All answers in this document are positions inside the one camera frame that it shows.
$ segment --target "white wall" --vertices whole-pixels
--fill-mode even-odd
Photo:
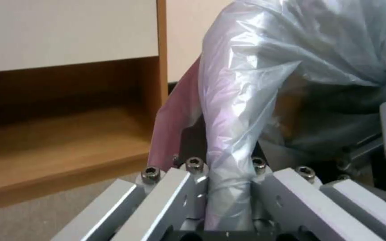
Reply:
[[[202,50],[202,38],[233,0],[167,0],[168,81],[178,81]]]

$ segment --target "gray floor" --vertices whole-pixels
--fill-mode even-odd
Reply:
[[[120,177],[134,182],[137,174]],[[0,241],[50,240],[114,180],[59,192],[0,209]]]

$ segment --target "translucent plastic bag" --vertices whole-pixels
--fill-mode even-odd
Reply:
[[[178,104],[188,118],[182,125],[156,123],[149,163],[162,166],[174,154],[156,149],[167,144],[156,128],[185,128],[201,109],[210,165],[205,228],[252,229],[251,152],[259,137],[271,167],[282,168],[331,157],[379,128],[378,106],[386,99],[386,0],[234,1],[206,34],[198,79],[192,76],[183,77],[158,114],[178,115],[172,111],[181,108],[168,107],[188,92],[193,102]],[[181,90],[193,90],[196,81],[198,99]]]

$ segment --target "metal frame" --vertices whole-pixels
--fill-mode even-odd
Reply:
[[[352,180],[329,183],[321,192],[386,240],[386,202]]]
[[[52,241],[108,240],[144,197],[141,188],[118,179],[60,230]]]
[[[171,168],[112,241],[160,240],[179,230],[193,207],[195,183],[190,173]]]
[[[283,232],[306,229],[320,240],[382,240],[291,168],[251,188]]]

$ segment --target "white cabinet panel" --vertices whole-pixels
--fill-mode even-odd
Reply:
[[[0,71],[156,55],[156,0],[0,0]]]

